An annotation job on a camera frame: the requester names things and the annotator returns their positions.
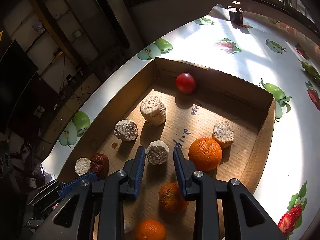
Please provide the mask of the fruit print tablecloth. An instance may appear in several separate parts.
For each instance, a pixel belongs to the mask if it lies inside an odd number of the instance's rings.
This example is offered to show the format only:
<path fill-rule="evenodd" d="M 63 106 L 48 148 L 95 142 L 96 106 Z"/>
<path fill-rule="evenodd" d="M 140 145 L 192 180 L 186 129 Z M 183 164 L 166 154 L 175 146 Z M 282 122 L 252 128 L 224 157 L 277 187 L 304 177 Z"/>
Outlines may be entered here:
<path fill-rule="evenodd" d="M 173 49 L 162 59 L 184 60 L 221 70 L 253 84 L 265 81 L 291 98 L 291 111 L 276 122 L 271 152 L 255 197 L 274 220 L 305 204 L 303 221 L 291 239 L 319 239 L 319 87 L 301 66 L 300 43 L 309 63 L 319 68 L 319 47 L 296 27 L 273 24 L 245 13 L 247 29 L 209 15 L 210 23 L 187 23 L 166 34 Z"/>

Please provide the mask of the orange mandarin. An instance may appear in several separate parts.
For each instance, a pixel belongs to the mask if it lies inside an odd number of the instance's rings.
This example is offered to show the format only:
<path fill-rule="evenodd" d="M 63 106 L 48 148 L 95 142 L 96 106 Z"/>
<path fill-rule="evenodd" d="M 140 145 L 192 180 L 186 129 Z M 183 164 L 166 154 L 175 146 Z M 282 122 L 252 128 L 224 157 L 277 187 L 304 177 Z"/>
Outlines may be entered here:
<path fill-rule="evenodd" d="M 161 208 L 169 213 L 184 211 L 189 202 L 185 201 L 177 183 L 168 183 L 159 190 L 158 201 Z"/>
<path fill-rule="evenodd" d="M 208 172 L 220 164 L 222 148 L 213 138 L 199 138 L 189 147 L 188 157 L 198 170 Z"/>
<path fill-rule="evenodd" d="M 165 226 L 153 219 L 141 221 L 135 229 L 135 238 L 138 240 L 165 240 L 166 236 Z"/>

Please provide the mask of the dried red jujube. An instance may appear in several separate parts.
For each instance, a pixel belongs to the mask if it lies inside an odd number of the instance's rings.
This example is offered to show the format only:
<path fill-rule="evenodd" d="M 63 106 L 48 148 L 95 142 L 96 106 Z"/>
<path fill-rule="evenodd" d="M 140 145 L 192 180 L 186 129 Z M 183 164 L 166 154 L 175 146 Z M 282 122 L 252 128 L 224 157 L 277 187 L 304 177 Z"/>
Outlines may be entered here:
<path fill-rule="evenodd" d="M 109 168 L 109 159 L 106 155 L 100 153 L 93 155 L 89 171 L 95 174 L 98 180 L 103 180 L 107 177 Z"/>

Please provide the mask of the dark small jar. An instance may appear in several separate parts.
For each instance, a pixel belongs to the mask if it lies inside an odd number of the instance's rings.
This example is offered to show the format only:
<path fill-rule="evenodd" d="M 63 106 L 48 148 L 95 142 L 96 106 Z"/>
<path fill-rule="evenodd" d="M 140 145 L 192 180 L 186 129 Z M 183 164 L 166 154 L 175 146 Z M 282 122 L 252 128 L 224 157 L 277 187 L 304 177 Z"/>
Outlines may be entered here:
<path fill-rule="evenodd" d="M 233 1 L 231 6 L 228 6 L 230 21 L 237 25 L 243 25 L 243 12 L 241 9 L 241 3 L 239 1 Z"/>

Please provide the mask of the red cherry tomato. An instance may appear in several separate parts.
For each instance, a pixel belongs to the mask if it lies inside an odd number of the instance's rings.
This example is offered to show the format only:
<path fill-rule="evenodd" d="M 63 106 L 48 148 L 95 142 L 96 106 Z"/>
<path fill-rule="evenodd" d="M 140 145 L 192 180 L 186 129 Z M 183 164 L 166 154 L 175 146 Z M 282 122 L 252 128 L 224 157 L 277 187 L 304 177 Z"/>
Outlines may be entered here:
<path fill-rule="evenodd" d="M 176 77 L 176 87 L 183 94 L 191 94 L 196 88 L 195 79 L 189 73 L 182 73 Z"/>

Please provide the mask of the tall white air conditioner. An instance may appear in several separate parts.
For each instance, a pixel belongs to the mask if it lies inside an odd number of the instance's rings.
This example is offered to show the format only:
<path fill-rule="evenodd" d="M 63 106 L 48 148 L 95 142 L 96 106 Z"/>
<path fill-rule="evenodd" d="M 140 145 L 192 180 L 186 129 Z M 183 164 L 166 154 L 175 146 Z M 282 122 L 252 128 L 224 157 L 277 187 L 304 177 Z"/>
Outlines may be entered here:
<path fill-rule="evenodd" d="M 144 48 L 138 30 L 123 0 L 107 1 L 130 43 L 129 48 L 126 50 L 126 54 L 128 57 L 132 57 Z"/>

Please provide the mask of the beige cork-like cylinder piece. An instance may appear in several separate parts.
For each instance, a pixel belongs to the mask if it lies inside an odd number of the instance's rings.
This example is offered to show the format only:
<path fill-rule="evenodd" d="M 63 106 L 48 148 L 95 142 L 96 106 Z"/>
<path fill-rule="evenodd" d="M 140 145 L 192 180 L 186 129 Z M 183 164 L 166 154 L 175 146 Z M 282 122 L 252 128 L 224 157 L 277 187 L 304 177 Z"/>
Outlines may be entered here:
<path fill-rule="evenodd" d="M 91 161 L 88 158 L 79 158 L 75 163 L 75 172 L 78 176 L 82 176 L 89 172 Z"/>

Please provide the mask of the wooden shelf unit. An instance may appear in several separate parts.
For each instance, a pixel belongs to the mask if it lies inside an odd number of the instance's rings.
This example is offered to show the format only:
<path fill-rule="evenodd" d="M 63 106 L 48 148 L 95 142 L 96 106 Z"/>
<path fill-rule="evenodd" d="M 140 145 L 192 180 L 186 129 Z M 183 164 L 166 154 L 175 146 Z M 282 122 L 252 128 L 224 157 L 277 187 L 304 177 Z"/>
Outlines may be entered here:
<path fill-rule="evenodd" d="M 32 0 L 1 0 L 1 48 L 17 41 L 38 68 L 39 76 L 59 92 L 67 77 L 76 75 L 76 66 L 62 51 L 44 25 Z M 76 52 L 91 62 L 97 52 L 83 32 L 65 0 L 43 0 L 67 40 Z"/>

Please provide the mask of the shallow cardboard box tray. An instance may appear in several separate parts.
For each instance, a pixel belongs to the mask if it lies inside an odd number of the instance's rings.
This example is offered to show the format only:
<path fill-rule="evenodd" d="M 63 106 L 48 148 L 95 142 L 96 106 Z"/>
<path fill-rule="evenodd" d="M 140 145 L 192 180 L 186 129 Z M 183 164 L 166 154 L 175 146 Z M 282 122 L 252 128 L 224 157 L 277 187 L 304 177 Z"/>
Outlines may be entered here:
<path fill-rule="evenodd" d="M 176 87 L 176 77 L 182 73 L 195 79 L 196 88 L 191 94 L 183 94 Z M 150 125 L 140 112 L 140 104 L 148 96 L 160 98 L 167 109 L 166 121 L 160 126 Z M 135 140 L 122 141 L 113 134 L 116 123 L 125 119 L 137 125 Z M 96 153 L 108 157 L 108 177 L 121 170 L 142 146 L 145 166 L 140 194 L 134 201 L 123 202 L 124 220 L 133 227 L 129 239 L 136 239 L 136 226 L 147 219 L 165 226 L 166 239 L 193 239 L 196 202 L 189 202 L 182 212 L 169 213 L 159 205 L 159 190 L 168 183 L 178 184 L 174 148 L 180 147 L 189 160 L 191 144 L 199 138 L 212 138 L 214 125 L 227 121 L 234 131 L 234 141 L 222 148 L 218 167 L 204 172 L 225 182 L 225 196 L 217 200 L 219 239 L 283 239 L 276 223 L 253 197 L 270 150 L 274 119 L 275 101 L 266 90 L 218 70 L 157 58 L 144 66 L 93 119 L 58 179 L 70 183 L 79 178 L 76 161 L 91 161 Z M 165 142 L 170 150 L 161 165 L 150 164 L 146 156 L 149 144 L 156 140 Z M 105 179 L 74 188 L 35 238 L 98 239 Z"/>

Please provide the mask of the green asparagus bunch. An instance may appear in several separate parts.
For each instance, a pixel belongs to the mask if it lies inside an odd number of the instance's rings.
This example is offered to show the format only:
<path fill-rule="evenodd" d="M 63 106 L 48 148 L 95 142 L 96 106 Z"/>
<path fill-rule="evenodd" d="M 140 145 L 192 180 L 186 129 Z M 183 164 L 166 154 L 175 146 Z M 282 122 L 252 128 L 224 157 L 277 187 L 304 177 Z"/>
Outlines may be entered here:
<path fill-rule="evenodd" d="M 308 73 L 308 75 L 312 77 L 312 79 L 315 81 L 317 86 L 320 86 L 320 74 L 317 71 L 317 69 L 313 65 L 307 63 L 306 61 L 300 60 L 300 63 L 304 70 Z"/>

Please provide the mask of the black television screen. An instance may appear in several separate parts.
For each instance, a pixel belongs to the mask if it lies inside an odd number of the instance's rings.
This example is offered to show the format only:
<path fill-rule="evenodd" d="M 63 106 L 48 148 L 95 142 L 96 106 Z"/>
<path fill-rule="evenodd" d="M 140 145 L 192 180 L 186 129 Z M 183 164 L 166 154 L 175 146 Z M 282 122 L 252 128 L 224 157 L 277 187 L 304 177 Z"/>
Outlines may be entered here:
<path fill-rule="evenodd" d="M 14 40 L 1 57 L 1 132 L 9 127 L 13 111 L 37 66 Z"/>

